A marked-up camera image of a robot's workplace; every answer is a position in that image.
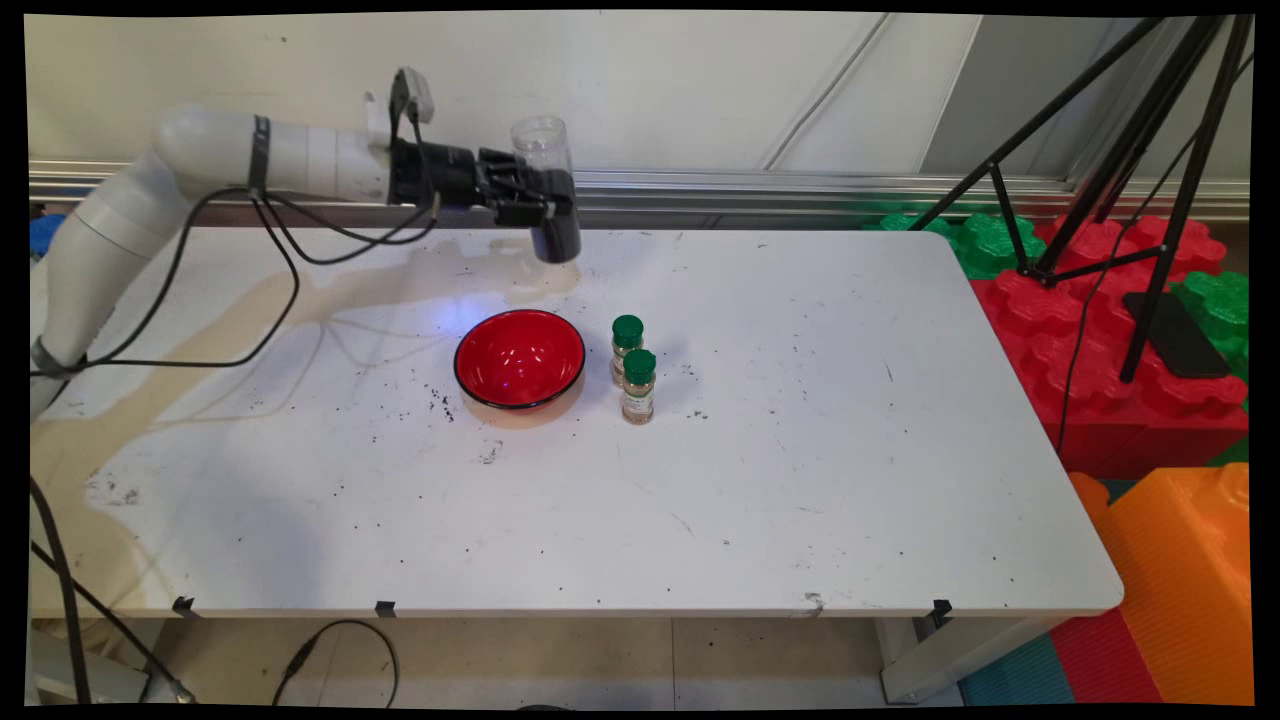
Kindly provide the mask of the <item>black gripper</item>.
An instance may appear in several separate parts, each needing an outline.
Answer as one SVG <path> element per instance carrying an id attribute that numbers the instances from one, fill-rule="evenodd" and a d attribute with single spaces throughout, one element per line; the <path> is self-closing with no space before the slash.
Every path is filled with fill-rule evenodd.
<path id="1" fill-rule="evenodd" d="M 535 167 L 512 152 L 474 152 L 404 138 L 390 143 L 390 206 L 429 208 L 439 197 L 443 208 L 492 209 L 494 222 L 503 227 L 577 227 L 573 200 L 559 193 L 556 169 Z"/>

